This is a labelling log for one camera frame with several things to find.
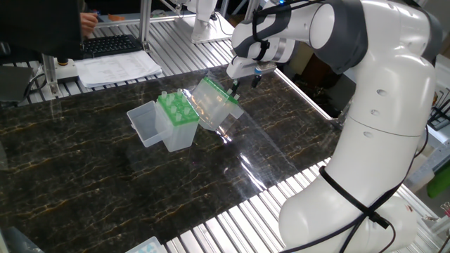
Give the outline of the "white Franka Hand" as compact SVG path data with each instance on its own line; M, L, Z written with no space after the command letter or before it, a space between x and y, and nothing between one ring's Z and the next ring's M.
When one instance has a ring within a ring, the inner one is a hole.
M233 86L231 88L231 95L235 96L240 86L238 79L255 75L251 86L256 88L260 83L262 74L273 72L277 68L277 65L273 62L259 62L249 58L235 57L228 65L226 69L227 75L234 79Z

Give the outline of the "bare person hand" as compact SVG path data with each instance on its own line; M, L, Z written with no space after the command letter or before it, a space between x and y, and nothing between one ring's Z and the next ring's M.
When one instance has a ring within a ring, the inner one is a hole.
M98 15L96 13L80 13L80 21L82 35L88 37L98 24Z

